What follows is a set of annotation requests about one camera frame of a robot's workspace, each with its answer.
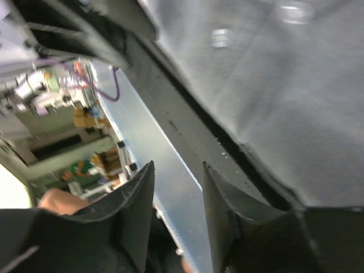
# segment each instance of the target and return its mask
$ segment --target screw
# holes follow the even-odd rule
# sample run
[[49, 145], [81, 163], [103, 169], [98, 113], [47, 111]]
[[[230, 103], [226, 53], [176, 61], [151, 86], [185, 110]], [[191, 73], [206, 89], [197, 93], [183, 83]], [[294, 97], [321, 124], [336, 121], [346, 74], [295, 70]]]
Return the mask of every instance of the screw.
[[282, 0], [279, 5], [281, 19], [289, 24], [308, 24], [315, 11], [306, 2], [296, 0]]
[[212, 31], [211, 44], [213, 47], [222, 48], [231, 45], [233, 32], [227, 28], [218, 28]]
[[183, 250], [182, 249], [176, 249], [176, 254], [178, 256], [182, 256], [183, 255]]
[[162, 212], [160, 210], [157, 210], [155, 213], [157, 219], [162, 219]]

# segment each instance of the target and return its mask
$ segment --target white wall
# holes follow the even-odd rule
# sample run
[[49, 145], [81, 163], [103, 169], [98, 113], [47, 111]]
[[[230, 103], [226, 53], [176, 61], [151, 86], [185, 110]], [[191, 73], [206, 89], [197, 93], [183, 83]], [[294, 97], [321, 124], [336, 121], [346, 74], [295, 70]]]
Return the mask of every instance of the white wall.
[[92, 155], [94, 152], [103, 152], [115, 145], [111, 137], [99, 139], [97, 141], [88, 143], [82, 147], [76, 148], [72, 151], [65, 152], [61, 155], [54, 156], [40, 163], [36, 163], [28, 168], [19, 158], [11, 152], [6, 153], [0, 149], [0, 163], [1, 159], [7, 164], [12, 166], [20, 175], [26, 177], [27, 181], [35, 180], [44, 176], [52, 171], [66, 168], [77, 160], [85, 159], [87, 156]]
[[26, 112], [18, 113], [17, 117], [29, 129], [33, 137], [42, 137], [44, 134], [73, 126], [73, 107], [61, 107], [57, 113], [43, 116]]
[[27, 187], [3, 165], [0, 165], [0, 209], [32, 207]]
[[5, 139], [8, 137], [14, 139], [31, 136], [29, 129], [16, 116], [0, 116], [0, 133]]
[[80, 136], [81, 141], [84, 143], [95, 141], [101, 137], [101, 134], [98, 131], [88, 134], [83, 128], [74, 127], [57, 135], [44, 136], [41, 139], [32, 138], [30, 140], [27, 140], [27, 142], [12, 142], [11, 145], [13, 149], [19, 154], [19, 156], [21, 156], [21, 158], [27, 163], [27, 165], [30, 165], [36, 164], [38, 162], [38, 158], [36, 158], [36, 156], [32, 152], [33, 150], [45, 147], [47, 145], [50, 145], [62, 139], [72, 137], [77, 134]]

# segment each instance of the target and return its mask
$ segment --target aluminum strip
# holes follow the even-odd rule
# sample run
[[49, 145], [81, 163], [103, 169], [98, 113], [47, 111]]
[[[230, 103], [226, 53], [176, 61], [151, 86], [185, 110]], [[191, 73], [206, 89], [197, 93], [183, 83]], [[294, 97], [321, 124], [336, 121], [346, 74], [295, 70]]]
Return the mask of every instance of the aluminum strip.
[[[109, 66], [93, 62], [97, 87], [116, 94]], [[100, 98], [116, 134], [122, 136], [138, 167], [155, 163], [154, 204], [194, 272], [212, 272], [202, 191], [178, 152], [146, 108], [128, 78], [117, 72], [118, 102]]]

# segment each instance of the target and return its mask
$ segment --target gray cover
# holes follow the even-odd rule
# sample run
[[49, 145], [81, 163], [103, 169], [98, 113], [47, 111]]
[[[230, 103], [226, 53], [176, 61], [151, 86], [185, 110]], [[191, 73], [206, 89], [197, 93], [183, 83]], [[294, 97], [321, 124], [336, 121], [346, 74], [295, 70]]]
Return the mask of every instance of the gray cover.
[[307, 205], [364, 204], [363, 1], [141, 2], [189, 91], [271, 174]]

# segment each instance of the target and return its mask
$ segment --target purple wire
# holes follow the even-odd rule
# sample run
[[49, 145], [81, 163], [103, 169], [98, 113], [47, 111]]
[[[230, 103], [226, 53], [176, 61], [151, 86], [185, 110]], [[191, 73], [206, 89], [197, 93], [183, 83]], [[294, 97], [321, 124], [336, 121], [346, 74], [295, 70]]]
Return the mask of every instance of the purple wire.
[[116, 76], [116, 70], [113, 68], [113, 78], [114, 78], [114, 82], [115, 82], [115, 87], [116, 87], [116, 97], [113, 98], [111, 96], [109, 96], [107, 93], [105, 93], [104, 91], [96, 88], [95, 86], [93, 86], [93, 84], [88, 80], [88, 78], [80, 75], [78, 72], [76, 72], [74, 69], [72, 69], [71, 67], [69, 67], [68, 65], [62, 63], [61, 61], [58, 61], [56, 59], [51, 59], [51, 58], [47, 58], [47, 59], [38, 59], [39, 61], [42, 61], [46, 64], [56, 64], [59, 65], [61, 67], [63, 67], [65, 70], [67, 70], [70, 74], [73, 74], [74, 76], [79, 77], [80, 79], [82, 79], [85, 83], [87, 83], [89, 86], [91, 86], [92, 88], [94, 88], [94, 90], [99, 93], [101, 96], [103, 96], [105, 99], [109, 100], [109, 101], [113, 101], [113, 102], [117, 102], [120, 99], [120, 87], [119, 87], [119, 82]]

